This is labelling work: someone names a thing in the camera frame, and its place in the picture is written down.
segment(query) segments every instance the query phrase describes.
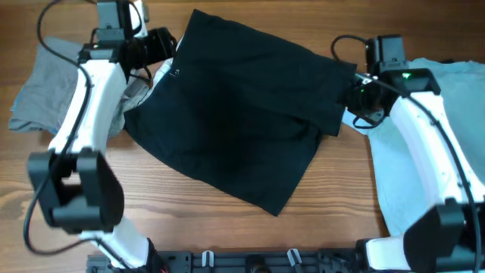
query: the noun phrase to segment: green led light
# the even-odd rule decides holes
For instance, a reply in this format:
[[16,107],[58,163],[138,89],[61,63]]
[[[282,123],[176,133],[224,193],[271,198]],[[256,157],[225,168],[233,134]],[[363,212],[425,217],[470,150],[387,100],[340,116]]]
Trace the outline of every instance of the green led light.
[[406,80],[411,76],[411,73],[403,73],[402,77],[405,78]]

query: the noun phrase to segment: light blue cloth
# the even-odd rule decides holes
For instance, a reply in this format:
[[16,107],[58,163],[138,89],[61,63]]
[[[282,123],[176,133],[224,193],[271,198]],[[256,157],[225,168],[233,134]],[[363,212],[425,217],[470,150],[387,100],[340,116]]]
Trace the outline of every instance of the light blue cloth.
[[[485,64],[440,64],[419,58],[410,68],[429,68],[441,88],[450,126],[471,167],[485,182]],[[352,127],[354,115],[344,114]],[[418,170],[401,134],[389,118],[377,128],[357,130],[369,137],[377,197],[391,235],[404,233],[426,212]]]

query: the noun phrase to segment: wood grain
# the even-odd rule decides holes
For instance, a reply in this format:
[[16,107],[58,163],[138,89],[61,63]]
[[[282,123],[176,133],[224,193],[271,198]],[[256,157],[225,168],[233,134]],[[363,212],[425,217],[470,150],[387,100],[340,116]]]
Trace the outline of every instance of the wood grain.
[[[46,133],[8,132],[10,107],[36,57],[36,20],[46,0],[0,2],[0,272],[82,272],[91,246],[57,257],[29,254],[22,221],[32,196],[25,172],[28,155],[49,144]],[[401,33],[408,59],[485,61],[485,2],[479,1],[243,1],[148,0],[149,27],[166,26],[180,37],[192,9],[236,20],[258,30],[330,55],[340,34],[372,37]],[[85,42],[96,26],[94,6],[66,2],[52,9],[44,36]],[[353,41],[338,46],[342,59],[364,68],[363,48]],[[191,180],[163,165],[126,134],[110,140],[107,159],[125,191],[125,214],[158,249],[221,251],[317,249],[352,246],[355,240],[386,235],[378,207],[367,140],[343,126],[322,142],[300,185],[277,218]],[[72,241],[49,230],[36,210],[33,242],[54,248]]]

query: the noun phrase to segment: grey cloth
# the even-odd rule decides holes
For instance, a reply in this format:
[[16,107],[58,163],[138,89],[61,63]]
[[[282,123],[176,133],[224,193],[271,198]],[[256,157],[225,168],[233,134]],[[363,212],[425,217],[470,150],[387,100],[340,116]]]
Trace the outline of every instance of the grey cloth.
[[[81,44],[53,37],[45,38],[45,43],[56,52],[74,60],[82,48]],[[11,108],[8,129],[21,133],[34,130],[57,133],[64,122],[76,86],[77,68],[38,45],[36,64]],[[109,137],[114,137],[123,130],[123,113],[141,103],[148,91],[149,88],[142,80],[130,78],[114,112]]]

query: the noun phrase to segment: black plastic part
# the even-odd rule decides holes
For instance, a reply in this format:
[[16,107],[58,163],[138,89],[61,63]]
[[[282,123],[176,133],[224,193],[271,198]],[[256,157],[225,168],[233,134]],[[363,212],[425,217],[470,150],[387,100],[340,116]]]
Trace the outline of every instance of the black plastic part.
[[85,44],[79,52],[78,62],[85,64],[89,60],[109,60],[111,63],[120,63],[128,81],[132,69],[140,69],[174,57],[175,46],[167,27],[160,27],[150,30],[148,36],[142,39]]
[[372,271],[373,269],[369,266],[369,261],[367,260],[367,247],[365,244],[370,239],[360,239],[355,243],[355,263],[354,270],[356,271]]
[[400,35],[378,36],[369,39],[365,45],[368,73],[379,75],[388,70],[408,68],[404,45]]
[[128,1],[99,0],[99,29],[96,36],[98,44],[111,46],[133,38],[130,4]]
[[[354,249],[322,249],[299,253],[304,273],[359,272],[354,270]],[[213,268],[202,267],[201,253],[161,251],[158,254],[168,264],[170,273],[208,273],[209,270],[214,273],[246,273],[246,258],[250,255],[263,256],[271,273],[295,273],[286,252],[215,253]],[[116,268],[108,265],[109,260],[105,256],[88,256],[86,273],[116,272]]]
[[[153,243],[149,239],[149,255],[147,258],[147,263],[141,267],[137,268],[137,272],[157,272],[157,273],[169,273],[170,272],[170,267],[169,265],[165,262],[166,259],[162,258],[155,247],[153,246]],[[133,270],[127,269],[127,270],[121,270],[121,272],[132,272]]]
[[359,116],[371,115],[380,106],[383,93],[376,83],[355,85],[347,92],[346,106],[351,113]]
[[380,80],[410,93],[426,91],[432,91],[435,95],[441,93],[437,80],[427,68],[385,71],[380,75]]
[[[483,203],[478,203],[477,207],[483,208]],[[471,222],[469,206],[458,204],[454,199],[430,209],[404,235],[404,252],[411,270],[435,272],[473,268],[474,231],[472,225],[467,224]]]
[[259,254],[248,255],[246,257],[245,267],[245,273],[271,273],[271,269],[269,269],[268,265],[266,264],[263,255]]
[[[44,181],[56,155],[33,153],[27,170],[36,190]],[[82,231],[112,231],[123,217],[124,195],[121,185],[99,152],[89,149],[67,156],[39,196],[47,224],[69,234]],[[65,185],[62,178],[79,173],[80,185]]]

